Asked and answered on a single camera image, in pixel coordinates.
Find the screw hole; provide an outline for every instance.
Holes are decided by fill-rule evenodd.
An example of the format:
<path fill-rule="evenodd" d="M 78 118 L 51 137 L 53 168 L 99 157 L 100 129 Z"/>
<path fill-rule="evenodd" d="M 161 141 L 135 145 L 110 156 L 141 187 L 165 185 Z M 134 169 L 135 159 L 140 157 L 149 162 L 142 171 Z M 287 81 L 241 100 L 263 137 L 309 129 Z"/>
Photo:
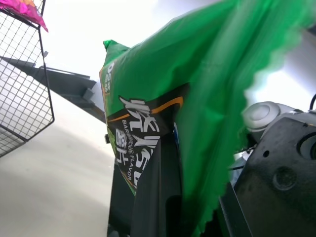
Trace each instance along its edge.
<path fill-rule="evenodd" d="M 267 158 L 269 156 L 270 152 L 269 151 L 265 151 L 263 152 L 263 157 Z"/>

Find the green snack bag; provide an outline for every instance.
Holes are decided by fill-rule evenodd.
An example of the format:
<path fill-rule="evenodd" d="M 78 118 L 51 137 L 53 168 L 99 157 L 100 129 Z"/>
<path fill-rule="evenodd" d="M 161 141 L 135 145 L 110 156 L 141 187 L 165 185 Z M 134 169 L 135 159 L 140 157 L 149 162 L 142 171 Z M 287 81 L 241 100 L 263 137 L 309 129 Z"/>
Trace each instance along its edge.
<path fill-rule="evenodd" d="M 176 124 L 185 234 L 204 231 L 224 193 L 244 90 L 258 71 L 281 65 L 312 23 L 314 3 L 227 0 L 173 19 L 132 48 L 104 42 L 100 80 L 118 165 L 135 193 L 159 138 Z"/>

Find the black cable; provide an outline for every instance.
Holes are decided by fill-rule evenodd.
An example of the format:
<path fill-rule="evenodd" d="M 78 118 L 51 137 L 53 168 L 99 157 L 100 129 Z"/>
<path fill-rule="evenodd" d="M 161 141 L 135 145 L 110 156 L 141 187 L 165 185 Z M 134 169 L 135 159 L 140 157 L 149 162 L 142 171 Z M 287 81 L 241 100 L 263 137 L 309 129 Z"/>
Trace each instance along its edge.
<path fill-rule="evenodd" d="M 313 109 L 315 100 L 316 100 L 316 94 L 312 97 L 311 104 L 310 104 L 310 110 Z"/>
<path fill-rule="evenodd" d="M 228 170 L 229 171 L 233 171 L 233 170 L 237 170 L 237 169 L 242 169 L 244 167 L 244 165 L 242 166 L 236 166 L 236 167 L 233 167 L 233 168 L 229 168 Z"/>

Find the pink packaging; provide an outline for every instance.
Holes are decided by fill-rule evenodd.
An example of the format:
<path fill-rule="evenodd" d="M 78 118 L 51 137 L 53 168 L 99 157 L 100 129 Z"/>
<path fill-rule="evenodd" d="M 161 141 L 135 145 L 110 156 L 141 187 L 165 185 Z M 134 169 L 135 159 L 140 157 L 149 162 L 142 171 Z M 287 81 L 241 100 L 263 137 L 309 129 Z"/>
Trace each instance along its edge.
<path fill-rule="evenodd" d="M 15 13 L 22 15 L 33 23 L 41 25 L 48 32 L 44 20 L 34 5 L 33 0 L 0 0 L 0 9 L 1 8 L 13 10 Z"/>

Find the wire mesh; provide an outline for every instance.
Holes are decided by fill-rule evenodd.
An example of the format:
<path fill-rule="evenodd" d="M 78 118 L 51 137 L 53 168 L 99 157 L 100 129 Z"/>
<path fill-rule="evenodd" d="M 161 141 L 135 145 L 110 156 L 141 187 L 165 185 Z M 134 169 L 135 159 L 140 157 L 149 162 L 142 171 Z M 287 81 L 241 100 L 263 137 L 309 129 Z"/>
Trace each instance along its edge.
<path fill-rule="evenodd" d="M 34 3 L 42 11 L 44 1 Z M 42 70 L 34 67 L 36 62 L 43 63 Z M 24 68 L 29 68 L 29 75 L 22 71 Z M 33 138 L 53 121 L 40 28 L 15 14 L 1 11 L 0 157 Z"/>

